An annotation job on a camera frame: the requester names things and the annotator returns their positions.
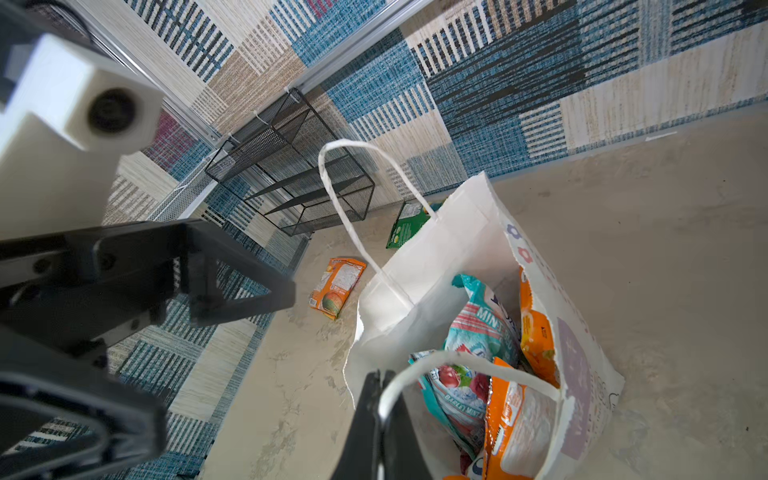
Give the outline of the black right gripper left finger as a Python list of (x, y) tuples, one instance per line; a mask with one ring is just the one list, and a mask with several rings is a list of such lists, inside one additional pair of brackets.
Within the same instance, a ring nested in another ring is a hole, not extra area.
[(381, 393), (380, 372), (368, 373), (332, 480), (378, 478), (382, 436), (378, 404)]

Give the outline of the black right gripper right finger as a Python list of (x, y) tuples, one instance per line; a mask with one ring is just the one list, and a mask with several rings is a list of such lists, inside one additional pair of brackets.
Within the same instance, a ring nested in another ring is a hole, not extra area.
[(402, 394), (397, 396), (382, 427), (383, 479), (431, 479)]

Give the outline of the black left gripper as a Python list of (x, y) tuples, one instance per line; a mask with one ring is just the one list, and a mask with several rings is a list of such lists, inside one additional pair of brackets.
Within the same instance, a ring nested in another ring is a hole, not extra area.
[(91, 479), (163, 454), (167, 413), (156, 397), (47, 347), (77, 357), (161, 324), (176, 294), (177, 258), (195, 326), (295, 304), (289, 275), (204, 220), (2, 241), (1, 325), (12, 332), (1, 335), (1, 447), (53, 419), (86, 429), (71, 440), (2, 454), (2, 478)]

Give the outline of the white paper bag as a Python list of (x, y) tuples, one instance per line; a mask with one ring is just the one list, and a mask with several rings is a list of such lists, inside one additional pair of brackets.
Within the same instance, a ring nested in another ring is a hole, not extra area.
[(625, 380), (485, 174), (358, 298), (337, 479), (568, 479)]

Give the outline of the teal candy bag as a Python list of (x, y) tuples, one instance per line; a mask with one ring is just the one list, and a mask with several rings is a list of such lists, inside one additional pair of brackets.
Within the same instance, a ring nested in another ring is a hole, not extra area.
[[(442, 348), (489, 362), (499, 358), (512, 367), (519, 366), (519, 316), (509, 314), (493, 290), (471, 275), (455, 276), (452, 286), (465, 299), (449, 325)], [(475, 458), (484, 442), (490, 377), (465, 364), (448, 364), (424, 374), (419, 385), (428, 412), (460, 450)]]

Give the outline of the orange snack bag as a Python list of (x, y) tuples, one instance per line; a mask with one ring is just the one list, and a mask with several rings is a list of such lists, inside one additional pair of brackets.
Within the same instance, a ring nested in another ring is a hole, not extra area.
[[(533, 309), (530, 282), (519, 271), (520, 346), (533, 374), (558, 388), (559, 371), (547, 317)], [(556, 403), (540, 392), (493, 377), (486, 408), (484, 479), (532, 479), (544, 464)]]
[(365, 262), (354, 258), (331, 258), (309, 296), (309, 307), (336, 320), (366, 268)]

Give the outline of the small green snack bag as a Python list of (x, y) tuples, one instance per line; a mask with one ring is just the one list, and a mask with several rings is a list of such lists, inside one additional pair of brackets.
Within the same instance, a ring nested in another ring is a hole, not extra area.
[(386, 249), (402, 247), (430, 218), (429, 212), (417, 200), (404, 202), (392, 225)]

